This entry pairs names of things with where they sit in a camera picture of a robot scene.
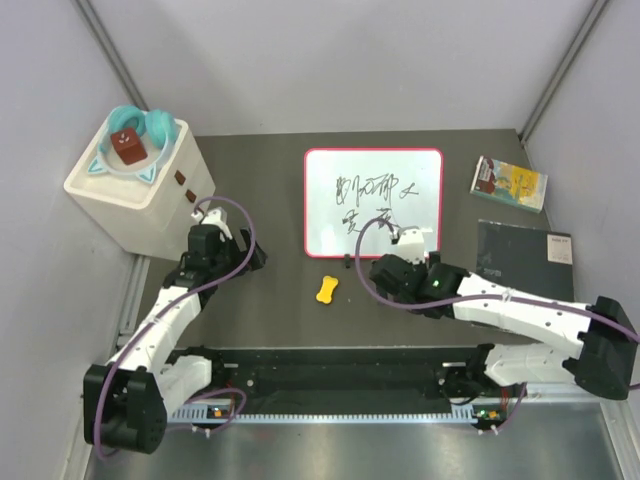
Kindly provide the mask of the yellow bone shaped eraser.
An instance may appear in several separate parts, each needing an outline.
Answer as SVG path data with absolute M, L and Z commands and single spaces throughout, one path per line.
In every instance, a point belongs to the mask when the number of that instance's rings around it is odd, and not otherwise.
M 317 302 L 329 305 L 333 301 L 334 292 L 339 285 L 339 279 L 333 276 L 325 275 L 322 278 L 319 291 L 316 293 Z

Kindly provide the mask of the pink framed whiteboard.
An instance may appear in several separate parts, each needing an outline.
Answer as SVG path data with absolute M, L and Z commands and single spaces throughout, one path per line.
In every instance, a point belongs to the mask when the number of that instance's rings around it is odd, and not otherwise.
M 312 148 L 304 155 L 304 250 L 342 258 L 371 219 L 416 227 L 441 247 L 444 157 L 426 147 Z

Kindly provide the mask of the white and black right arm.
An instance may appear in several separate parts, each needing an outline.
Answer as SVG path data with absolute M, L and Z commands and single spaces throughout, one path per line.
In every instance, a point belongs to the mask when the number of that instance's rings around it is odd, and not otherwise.
M 625 400 L 635 387 L 639 336 L 614 299 L 600 296 L 593 304 L 546 299 L 439 259 L 411 263 L 392 254 L 374 262 L 369 278 L 388 305 L 530 339 L 528 345 L 477 348 L 459 375 L 478 395 L 522 383 L 566 383 L 600 398 Z

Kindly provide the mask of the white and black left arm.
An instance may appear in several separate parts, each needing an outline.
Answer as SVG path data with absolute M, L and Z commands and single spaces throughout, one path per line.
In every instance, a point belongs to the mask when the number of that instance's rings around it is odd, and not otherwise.
M 188 248 L 165 277 L 155 303 L 129 341 L 105 364 L 93 364 L 83 378 L 84 437 L 107 459 L 120 451 L 151 454 L 169 418 L 195 393 L 216 396 L 227 374 L 212 360 L 170 358 L 186 327 L 217 288 L 266 264 L 253 228 L 241 229 L 239 247 L 220 224 L 199 224 Z

